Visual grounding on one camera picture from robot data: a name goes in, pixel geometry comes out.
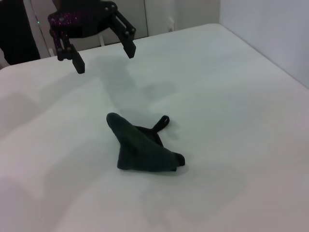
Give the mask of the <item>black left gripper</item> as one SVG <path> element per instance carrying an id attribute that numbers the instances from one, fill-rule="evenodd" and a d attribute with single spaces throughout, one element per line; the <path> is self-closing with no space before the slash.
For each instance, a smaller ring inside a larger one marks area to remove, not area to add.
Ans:
<path id="1" fill-rule="evenodd" d="M 117 5 L 105 0 L 54 0 L 56 12 L 48 16 L 59 61 L 72 60 L 78 74 L 85 72 L 85 63 L 69 38 L 86 38 L 108 27 L 116 34 L 124 51 L 133 58 L 136 28 L 118 11 Z"/>

